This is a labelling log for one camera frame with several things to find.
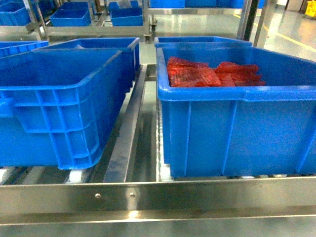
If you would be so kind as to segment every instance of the crate handle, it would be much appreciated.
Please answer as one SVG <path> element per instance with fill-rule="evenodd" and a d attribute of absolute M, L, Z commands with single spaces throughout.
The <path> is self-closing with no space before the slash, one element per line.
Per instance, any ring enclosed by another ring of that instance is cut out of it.
<path fill-rule="evenodd" d="M 12 98 L 0 99 L 0 118 L 10 118 L 14 116 L 14 103 Z"/>

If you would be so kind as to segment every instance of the shiny floor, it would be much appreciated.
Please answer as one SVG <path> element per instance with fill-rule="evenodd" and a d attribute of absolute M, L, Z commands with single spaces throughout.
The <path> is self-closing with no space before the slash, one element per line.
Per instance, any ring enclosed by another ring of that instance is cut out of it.
<path fill-rule="evenodd" d="M 157 16 L 157 36 L 210 35 L 235 38 L 236 16 Z M 265 48 L 316 61 L 316 20 L 276 10 Z M 141 42 L 141 63 L 155 64 L 153 44 Z M 155 83 L 147 82 L 144 110 L 155 102 Z M 0 227 L 0 237 L 314 237 L 316 217 L 94 223 Z"/>
<path fill-rule="evenodd" d="M 158 25 L 155 36 L 158 37 L 204 35 L 228 38 L 236 38 L 240 20 L 233 15 L 159 15 L 156 19 Z M 259 16 L 255 22 L 251 41 L 254 41 Z M 264 48 L 316 61 L 316 19 L 276 9 Z M 153 44 L 141 43 L 141 63 L 156 63 Z"/>

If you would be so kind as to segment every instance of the blue plastic crate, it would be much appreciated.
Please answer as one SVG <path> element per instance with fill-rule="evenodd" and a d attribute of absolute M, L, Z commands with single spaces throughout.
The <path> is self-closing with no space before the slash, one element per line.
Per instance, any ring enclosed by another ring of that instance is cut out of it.
<path fill-rule="evenodd" d="M 156 37 L 155 47 L 186 47 L 195 48 L 197 46 L 213 46 L 213 47 L 234 47 L 234 46 L 248 46 L 251 47 L 252 43 L 243 40 L 202 36 L 202 37 Z"/>
<path fill-rule="evenodd" d="M 120 50 L 123 51 L 124 60 L 124 77 L 121 78 L 123 92 L 129 92 L 135 80 L 135 72 L 139 70 L 139 38 L 97 38 L 97 39 L 75 39 L 64 43 L 38 49 L 59 50 L 59 49 L 103 49 L 103 50 Z"/>
<path fill-rule="evenodd" d="M 113 9 L 111 11 L 113 26 L 142 26 L 142 8 Z"/>
<path fill-rule="evenodd" d="M 124 100 L 123 60 L 116 50 L 1 58 L 0 166 L 95 165 Z"/>
<path fill-rule="evenodd" d="M 133 8 L 138 8 L 139 5 L 138 5 L 138 1 L 130 1 L 131 5 Z M 119 5 L 117 4 L 117 2 L 110 2 L 109 3 L 109 6 L 108 6 L 108 10 L 109 11 L 112 11 L 112 10 L 115 10 L 115 9 L 119 9 Z"/>
<path fill-rule="evenodd" d="M 265 1 L 259 0 L 258 8 L 263 8 Z M 231 0 L 230 4 L 231 8 L 242 8 L 243 7 L 243 0 Z"/>
<path fill-rule="evenodd" d="M 151 8 L 184 8 L 186 0 L 150 0 Z"/>
<path fill-rule="evenodd" d="M 29 52 L 48 45 L 48 41 L 0 42 L 0 57 Z"/>
<path fill-rule="evenodd" d="M 9 2 L 0 6 L 0 25 L 25 26 L 30 17 L 22 2 Z"/>
<path fill-rule="evenodd" d="M 220 8 L 231 7 L 231 0 L 217 0 L 217 6 Z"/>
<path fill-rule="evenodd" d="M 59 9 L 50 17 L 53 26 L 89 26 L 91 17 L 89 10 Z"/>
<path fill-rule="evenodd" d="M 186 7 L 215 7 L 217 0 L 186 0 Z"/>
<path fill-rule="evenodd" d="M 89 10 L 87 2 L 69 1 L 63 3 L 59 9 L 63 10 Z"/>
<path fill-rule="evenodd" d="M 173 88 L 177 56 L 257 64 L 267 86 Z M 172 177 L 316 173 L 316 63 L 253 48 L 158 48 L 164 157 Z"/>

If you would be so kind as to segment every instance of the caster wheel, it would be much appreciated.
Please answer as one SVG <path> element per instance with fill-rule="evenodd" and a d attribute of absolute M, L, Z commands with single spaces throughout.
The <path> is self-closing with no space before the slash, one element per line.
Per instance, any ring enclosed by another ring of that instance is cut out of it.
<path fill-rule="evenodd" d="M 150 37 L 149 36 L 145 36 L 145 43 L 150 43 Z"/>

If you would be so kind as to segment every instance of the metal pole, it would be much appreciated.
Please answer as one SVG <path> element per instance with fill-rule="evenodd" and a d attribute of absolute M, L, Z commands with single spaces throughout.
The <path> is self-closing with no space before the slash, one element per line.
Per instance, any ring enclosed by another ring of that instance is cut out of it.
<path fill-rule="evenodd" d="M 45 40 L 46 37 L 42 34 L 42 32 L 40 31 L 40 27 L 39 27 L 39 23 L 36 19 L 34 10 L 33 10 L 33 6 L 30 0 L 23 0 L 24 6 L 28 11 L 29 17 L 31 22 L 33 23 L 33 25 L 35 26 L 37 32 L 39 33 L 39 37 L 41 40 Z"/>
<path fill-rule="evenodd" d="M 144 27 L 144 36 L 145 36 L 145 42 L 150 43 L 151 39 L 150 37 L 152 34 L 150 33 L 150 23 L 149 23 L 149 14 L 148 14 L 148 7 L 149 2 L 148 0 L 143 0 L 143 27 Z"/>
<path fill-rule="evenodd" d="M 44 20 L 44 18 L 43 18 L 43 15 L 42 15 L 42 13 L 41 13 L 41 10 L 40 10 L 39 1 L 36 0 L 36 1 L 34 1 L 34 2 L 35 2 L 36 10 L 38 11 L 38 14 L 39 14 L 39 19 L 40 19 L 40 21 L 41 21 L 41 25 L 43 26 L 43 31 L 44 31 L 44 34 L 45 34 L 45 39 L 46 39 L 46 40 L 49 40 L 48 35 L 47 35 L 47 29 L 46 29 L 45 20 Z"/>
<path fill-rule="evenodd" d="M 262 9 L 259 25 L 256 32 L 256 37 L 253 45 L 255 47 L 263 48 L 268 36 L 270 24 L 275 12 L 277 0 L 266 0 Z"/>
<path fill-rule="evenodd" d="M 237 32 L 238 40 L 250 40 L 259 0 L 244 0 Z"/>

